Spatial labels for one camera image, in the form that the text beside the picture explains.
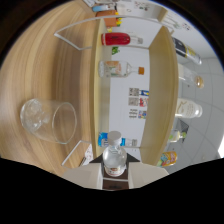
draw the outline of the glass beaker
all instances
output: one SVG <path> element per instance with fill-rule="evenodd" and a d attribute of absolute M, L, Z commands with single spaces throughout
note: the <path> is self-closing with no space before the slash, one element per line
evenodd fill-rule
<path fill-rule="evenodd" d="M 68 102 L 31 99 L 20 111 L 22 126 L 36 137 L 60 144 L 68 143 L 75 134 L 76 112 Z"/>

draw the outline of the wooden cabinet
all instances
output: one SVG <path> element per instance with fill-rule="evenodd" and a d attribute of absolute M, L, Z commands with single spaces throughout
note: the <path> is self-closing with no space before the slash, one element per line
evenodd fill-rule
<path fill-rule="evenodd" d="M 109 131 L 110 81 L 98 75 L 99 60 L 110 60 L 111 47 L 102 46 L 101 34 L 106 32 L 103 20 L 97 21 L 93 40 L 90 73 L 90 120 L 94 158 L 103 149 L 98 135 Z M 175 117 L 178 97 L 178 68 L 175 48 L 166 27 L 161 27 L 149 47 L 150 94 L 144 133 L 140 146 L 142 162 L 156 165 L 168 140 Z"/>

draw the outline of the bottle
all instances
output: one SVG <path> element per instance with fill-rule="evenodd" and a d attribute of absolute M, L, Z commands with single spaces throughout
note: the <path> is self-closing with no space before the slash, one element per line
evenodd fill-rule
<path fill-rule="evenodd" d="M 101 12 L 101 11 L 107 11 L 107 10 L 114 10 L 115 6 L 114 4 L 108 4 L 108 5 L 97 5 L 92 7 L 93 12 Z"/>
<path fill-rule="evenodd" d="M 136 36 L 130 36 L 130 38 L 131 38 L 130 44 L 143 44 L 143 38 Z"/>
<path fill-rule="evenodd" d="M 103 163 L 106 173 L 109 176 L 120 176 L 126 167 L 127 153 L 120 147 L 121 133 L 111 131 L 108 133 L 109 146 L 103 152 Z"/>
<path fill-rule="evenodd" d="M 180 138 L 186 138 L 186 133 L 180 133 L 178 130 L 171 130 L 168 142 L 177 142 Z"/>
<path fill-rule="evenodd" d="M 108 146 L 108 133 L 100 132 L 98 137 L 100 147 Z M 137 139 L 122 138 L 120 146 L 137 146 Z"/>
<path fill-rule="evenodd" d="M 128 77 L 132 72 L 144 75 L 144 67 L 132 67 L 126 61 L 100 61 L 100 77 Z"/>
<path fill-rule="evenodd" d="M 172 166 L 176 163 L 176 161 L 177 161 L 177 153 L 175 151 L 164 152 L 160 157 L 157 166 L 160 167 Z"/>
<path fill-rule="evenodd" d="M 186 100 L 183 98 L 177 99 L 175 117 L 182 117 L 182 118 L 201 117 L 202 113 L 203 110 L 201 105 L 196 104 L 192 100 Z"/>
<path fill-rule="evenodd" d="M 199 89 L 204 87 L 204 81 L 201 76 L 199 76 L 196 72 L 191 71 L 190 69 L 186 68 L 185 66 L 178 64 L 178 72 L 179 72 L 179 79 L 191 86 L 196 86 Z"/>
<path fill-rule="evenodd" d="M 184 58 L 189 58 L 191 61 L 193 61 L 197 65 L 201 65 L 201 57 L 199 54 L 195 53 L 192 48 L 181 42 L 180 40 L 172 37 L 173 43 L 176 49 L 176 53 Z"/>
<path fill-rule="evenodd" d="M 131 41 L 127 33 L 103 33 L 101 35 L 102 45 L 127 45 Z"/>

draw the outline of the red object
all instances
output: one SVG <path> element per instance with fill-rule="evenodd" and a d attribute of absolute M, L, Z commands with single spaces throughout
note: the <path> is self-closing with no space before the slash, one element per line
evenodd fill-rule
<path fill-rule="evenodd" d="M 103 45 L 127 45 L 131 38 L 126 33 L 103 33 L 101 40 Z"/>

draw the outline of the yellow object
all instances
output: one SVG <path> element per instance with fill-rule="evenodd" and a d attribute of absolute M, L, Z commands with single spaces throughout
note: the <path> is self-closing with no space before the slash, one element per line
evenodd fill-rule
<path fill-rule="evenodd" d="M 108 31 L 109 33 L 113 32 L 112 27 L 107 27 L 107 31 Z"/>
<path fill-rule="evenodd" d="M 175 164 L 177 161 L 177 153 L 175 151 L 164 152 L 157 163 L 157 166 L 165 167 Z"/>

